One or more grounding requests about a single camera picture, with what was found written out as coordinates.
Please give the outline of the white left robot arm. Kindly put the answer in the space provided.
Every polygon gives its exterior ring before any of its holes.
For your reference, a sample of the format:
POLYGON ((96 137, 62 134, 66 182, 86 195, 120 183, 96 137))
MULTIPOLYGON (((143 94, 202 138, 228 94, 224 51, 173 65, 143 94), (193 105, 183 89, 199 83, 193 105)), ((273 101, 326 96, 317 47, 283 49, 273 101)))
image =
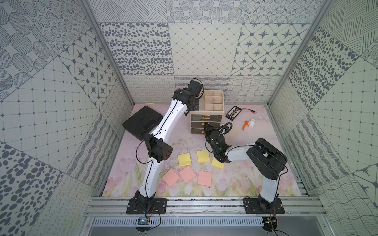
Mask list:
POLYGON ((188 114, 203 95, 203 87, 177 89, 170 106, 159 125, 145 138, 149 161, 143 183, 135 193, 137 205, 148 212, 153 207, 156 185, 161 170, 161 164, 172 154, 173 147, 168 144, 169 137, 183 114, 188 114))

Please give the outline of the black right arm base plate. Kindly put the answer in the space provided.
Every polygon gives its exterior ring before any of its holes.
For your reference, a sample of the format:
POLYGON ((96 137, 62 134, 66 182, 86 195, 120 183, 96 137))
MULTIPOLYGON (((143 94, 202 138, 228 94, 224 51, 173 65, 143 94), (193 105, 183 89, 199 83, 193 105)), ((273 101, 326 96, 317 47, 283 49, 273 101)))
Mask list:
POLYGON ((246 214, 285 214, 285 210, 280 198, 272 203, 263 198, 243 198, 243 206, 246 214))

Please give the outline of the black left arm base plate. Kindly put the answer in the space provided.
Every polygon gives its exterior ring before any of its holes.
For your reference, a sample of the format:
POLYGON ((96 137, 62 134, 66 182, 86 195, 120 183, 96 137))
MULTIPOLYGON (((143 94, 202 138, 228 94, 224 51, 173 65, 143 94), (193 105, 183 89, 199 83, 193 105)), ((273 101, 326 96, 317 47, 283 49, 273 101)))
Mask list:
POLYGON ((130 199, 127 214, 165 214, 167 199, 157 198, 153 200, 130 199))

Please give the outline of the beige drawer organizer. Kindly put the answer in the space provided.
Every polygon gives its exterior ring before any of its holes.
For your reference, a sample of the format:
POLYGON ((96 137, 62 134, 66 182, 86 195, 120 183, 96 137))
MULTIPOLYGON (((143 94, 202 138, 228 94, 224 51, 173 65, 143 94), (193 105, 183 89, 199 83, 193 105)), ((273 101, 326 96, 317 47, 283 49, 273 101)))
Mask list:
POLYGON ((224 96, 222 90, 205 90, 199 102, 199 110, 189 113, 190 120, 192 114, 224 116, 224 96))

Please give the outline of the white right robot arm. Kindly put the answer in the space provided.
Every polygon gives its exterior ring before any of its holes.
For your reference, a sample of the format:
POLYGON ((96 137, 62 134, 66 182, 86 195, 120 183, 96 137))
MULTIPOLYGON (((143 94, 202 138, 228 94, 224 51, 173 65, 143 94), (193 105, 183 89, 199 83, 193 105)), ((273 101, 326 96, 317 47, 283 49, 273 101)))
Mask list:
POLYGON ((232 130, 232 123, 218 128, 204 125, 206 143, 212 149, 214 158, 220 163, 251 160, 263 176, 261 192, 257 205, 263 212, 269 212, 278 204, 278 187, 282 175, 288 172, 287 157, 264 138, 252 145, 232 147, 225 142, 224 135, 232 130))

